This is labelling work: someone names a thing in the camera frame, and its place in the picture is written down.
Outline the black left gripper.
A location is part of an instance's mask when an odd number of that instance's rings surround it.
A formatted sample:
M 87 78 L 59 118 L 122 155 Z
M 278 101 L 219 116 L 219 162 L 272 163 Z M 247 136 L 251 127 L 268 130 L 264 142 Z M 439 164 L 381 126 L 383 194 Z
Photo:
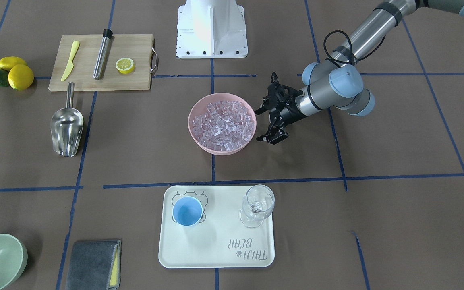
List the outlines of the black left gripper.
M 304 92 L 280 84 L 276 72 L 272 73 L 267 91 L 268 95 L 263 98 L 263 103 L 255 110 L 255 114 L 260 115 L 268 111 L 271 128 L 265 134 L 256 137 L 256 141 L 276 145 L 289 137 L 285 126 L 307 117 L 296 104 L 296 98 L 302 97 Z

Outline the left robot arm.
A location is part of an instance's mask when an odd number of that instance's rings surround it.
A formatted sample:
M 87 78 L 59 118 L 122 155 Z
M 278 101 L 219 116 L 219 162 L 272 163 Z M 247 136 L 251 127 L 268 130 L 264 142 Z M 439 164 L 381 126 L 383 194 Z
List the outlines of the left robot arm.
M 427 7 L 464 16 L 464 0 L 384 0 L 324 62 L 313 62 L 302 73 L 304 88 L 280 84 L 272 74 L 268 94 L 255 111 L 269 112 L 269 127 L 256 138 L 277 144 L 288 137 L 286 127 L 330 107 L 362 117 L 375 106 L 375 97 L 364 87 L 356 64 L 375 52 L 392 28 L 416 9 Z

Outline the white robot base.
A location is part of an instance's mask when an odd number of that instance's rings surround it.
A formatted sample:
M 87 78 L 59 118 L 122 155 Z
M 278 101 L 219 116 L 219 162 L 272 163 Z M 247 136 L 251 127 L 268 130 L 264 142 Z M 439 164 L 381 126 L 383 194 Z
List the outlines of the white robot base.
M 177 13 L 176 57 L 232 59 L 249 54 L 243 6 L 235 0 L 188 0 Z

